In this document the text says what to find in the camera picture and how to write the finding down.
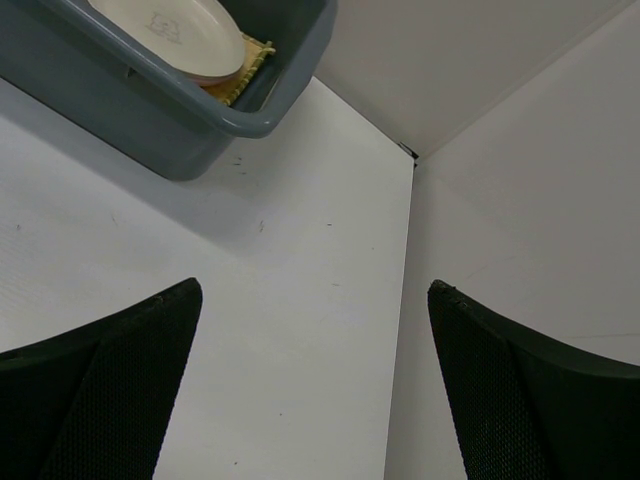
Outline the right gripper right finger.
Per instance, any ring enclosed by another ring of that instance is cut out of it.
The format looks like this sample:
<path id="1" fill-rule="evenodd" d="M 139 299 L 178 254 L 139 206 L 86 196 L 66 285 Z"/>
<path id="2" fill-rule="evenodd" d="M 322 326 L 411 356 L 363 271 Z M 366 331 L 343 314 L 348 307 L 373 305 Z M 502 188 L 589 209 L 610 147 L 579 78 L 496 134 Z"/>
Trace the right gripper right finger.
<path id="1" fill-rule="evenodd" d="M 434 281 L 429 320 L 470 479 L 636 479 L 639 368 Z"/>

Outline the cream bear plate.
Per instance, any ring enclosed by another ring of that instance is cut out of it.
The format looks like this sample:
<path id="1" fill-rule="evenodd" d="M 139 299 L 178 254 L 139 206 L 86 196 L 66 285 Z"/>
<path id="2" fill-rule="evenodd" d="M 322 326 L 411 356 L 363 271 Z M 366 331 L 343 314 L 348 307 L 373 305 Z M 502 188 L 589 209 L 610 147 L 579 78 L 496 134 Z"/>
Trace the cream bear plate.
<path id="1" fill-rule="evenodd" d="M 244 64 L 242 33 L 218 1 L 103 0 L 91 7 L 175 69 L 229 77 Z"/>

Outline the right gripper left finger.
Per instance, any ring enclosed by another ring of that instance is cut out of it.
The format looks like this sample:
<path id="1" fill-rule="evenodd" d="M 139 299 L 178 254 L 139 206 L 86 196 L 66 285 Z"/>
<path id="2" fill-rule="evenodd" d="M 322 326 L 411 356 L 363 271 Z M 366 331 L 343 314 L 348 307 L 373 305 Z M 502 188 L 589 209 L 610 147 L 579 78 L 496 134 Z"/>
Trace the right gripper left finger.
<path id="1" fill-rule="evenodd" d="M 152 478 L 201 309 L 188 278 L 2 353 L 2 478 Z"/>

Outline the yellow bamboo mat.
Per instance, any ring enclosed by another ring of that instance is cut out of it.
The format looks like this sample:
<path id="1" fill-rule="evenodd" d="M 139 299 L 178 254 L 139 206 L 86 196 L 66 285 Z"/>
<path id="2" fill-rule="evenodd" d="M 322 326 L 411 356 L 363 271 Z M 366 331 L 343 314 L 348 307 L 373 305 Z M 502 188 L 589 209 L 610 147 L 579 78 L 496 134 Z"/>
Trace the yellow bamboo mat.
<path id="1" fill-rule="evenodd" d="M 231 106 L 241 96 L 267 58 L 276 53 L 271 41 L 263 43 L 245 33 L 242 37 L 245 45 L 245 60 L 240 70 L 218 84 L 202 87 L 209 95 L 226 106 Z"/>

